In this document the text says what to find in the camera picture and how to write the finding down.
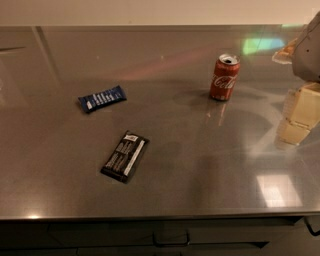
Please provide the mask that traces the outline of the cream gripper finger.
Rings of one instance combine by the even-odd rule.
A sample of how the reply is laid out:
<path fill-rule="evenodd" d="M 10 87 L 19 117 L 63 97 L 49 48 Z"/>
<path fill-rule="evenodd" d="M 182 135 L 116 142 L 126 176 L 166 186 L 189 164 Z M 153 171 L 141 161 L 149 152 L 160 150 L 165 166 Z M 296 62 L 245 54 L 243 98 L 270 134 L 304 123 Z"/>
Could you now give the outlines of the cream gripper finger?
<path fill-rule="evenodd" d="M 296 44 L 296 39 L 291 40 L 287 45 L 274 53 L 272 60 L 278 64 L 291 64 L 293 61 Z"/>
<path fill-rule="evenodd" d="M 282 116 L 277 128 L 277 140 L 299 145 L 320 122 L 320 84 L 308 82 L 296 90 L 289 90 Z"/>

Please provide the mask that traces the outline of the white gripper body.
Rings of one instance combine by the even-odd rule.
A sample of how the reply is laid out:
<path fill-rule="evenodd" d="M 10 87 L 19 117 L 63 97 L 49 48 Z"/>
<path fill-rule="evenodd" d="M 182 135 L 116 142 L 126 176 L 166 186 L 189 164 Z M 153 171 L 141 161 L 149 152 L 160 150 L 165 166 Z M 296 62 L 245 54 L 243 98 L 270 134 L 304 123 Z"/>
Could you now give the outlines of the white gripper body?
<path fill-rule="evenodd" d="M 292 68 L 302 80 L 320 82 L 320 11 L 297 38 Z"/>

